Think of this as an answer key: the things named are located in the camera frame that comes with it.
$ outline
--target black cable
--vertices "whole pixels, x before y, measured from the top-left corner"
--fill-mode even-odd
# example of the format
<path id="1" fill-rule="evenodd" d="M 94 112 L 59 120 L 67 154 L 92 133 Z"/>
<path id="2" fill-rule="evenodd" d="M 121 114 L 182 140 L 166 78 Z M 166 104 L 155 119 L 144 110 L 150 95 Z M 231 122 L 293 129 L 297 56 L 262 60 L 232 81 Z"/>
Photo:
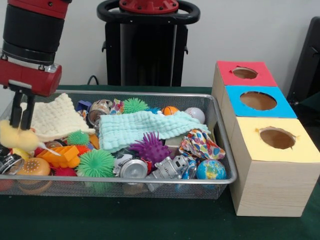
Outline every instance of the black cable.
<path id="1" fill-rule="evenodd" d="M 87 85 L 90 85 L 92 79 L 94 79 L 94 80 L 95 80 L 95 83 L 96 83 L 97 85 L 99 85 L 98 78 L 97 78 L 95 75 L 92 75 L 91 77 L 89 77 L 89 80 L 88 80 L 88 82 L 87 82 Z"/>

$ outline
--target light blue washcloth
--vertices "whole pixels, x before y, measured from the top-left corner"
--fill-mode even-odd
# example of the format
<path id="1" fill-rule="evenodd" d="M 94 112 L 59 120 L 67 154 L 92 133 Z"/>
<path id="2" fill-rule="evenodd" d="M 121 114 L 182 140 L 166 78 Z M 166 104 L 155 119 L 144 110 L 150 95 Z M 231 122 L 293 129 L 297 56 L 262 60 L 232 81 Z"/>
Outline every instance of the light blue washcloth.
<path id="1" fill-rule="evenodd" d="M 170 139 L 192 129 L 209 133 L 208 127 L 183 111 L 174 115 L 158 115 L 150 111 L 138 111 L 121 115 L 100 116 L 100 148 L 111 153 L 142 141 L 145 133 L 159 133 L 159 139 Z"/>

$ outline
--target yellow plush toy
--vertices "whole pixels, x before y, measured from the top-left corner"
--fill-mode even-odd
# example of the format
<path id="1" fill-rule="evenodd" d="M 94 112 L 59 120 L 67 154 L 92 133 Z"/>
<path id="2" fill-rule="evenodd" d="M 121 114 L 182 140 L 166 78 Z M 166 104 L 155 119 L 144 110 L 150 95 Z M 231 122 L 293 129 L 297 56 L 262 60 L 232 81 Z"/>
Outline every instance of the yellow plush toy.
<path id="1" fill-rule="evenodd" d="M 0 143 L 7 148 L 19 148 L 26 152 L 35 150 L 39 139 L 31 130 L 21 130 L 10 126 L 8 120 L 0 121 Z"/>

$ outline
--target round hole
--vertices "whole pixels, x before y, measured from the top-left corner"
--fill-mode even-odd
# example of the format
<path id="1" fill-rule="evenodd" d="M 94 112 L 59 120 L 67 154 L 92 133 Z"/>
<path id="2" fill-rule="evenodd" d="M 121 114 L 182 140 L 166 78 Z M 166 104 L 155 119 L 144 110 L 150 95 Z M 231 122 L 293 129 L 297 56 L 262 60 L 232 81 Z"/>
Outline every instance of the round hole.
<path id="1" fill-rule="evenodd" d="M 277 101 L 270 95 L 258 91 L 248 91 L 240 96 L 242 103 L 255 110 L 270 110 L 277 106 Z"/>
<path id="2" fill-rule="evenodd" d="M 240 66 L 233 69 L 232 73 L 241 79 L 255 79 L 258 75 L 258 73 L 255 70 Z"/>
<path id="3" fill-rule="evenodd" d="M 269 146 L 276 149 L 288 149 L 295 145 L 295 137 L 280 128 L 268 127 L 260 131 L 260 137 Z"/>

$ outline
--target blue lid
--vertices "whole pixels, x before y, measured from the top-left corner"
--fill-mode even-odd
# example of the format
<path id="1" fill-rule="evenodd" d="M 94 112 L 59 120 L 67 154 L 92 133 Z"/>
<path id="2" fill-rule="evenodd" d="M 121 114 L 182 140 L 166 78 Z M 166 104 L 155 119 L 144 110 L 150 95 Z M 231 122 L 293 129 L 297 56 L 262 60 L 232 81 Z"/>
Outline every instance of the blue lid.
<path id="1" fill-rule="evenodd" d="M 225 88 L 234 113 L 239 117 L 297 118 L 285 96 L 276 86 L 225 86 Z"/>

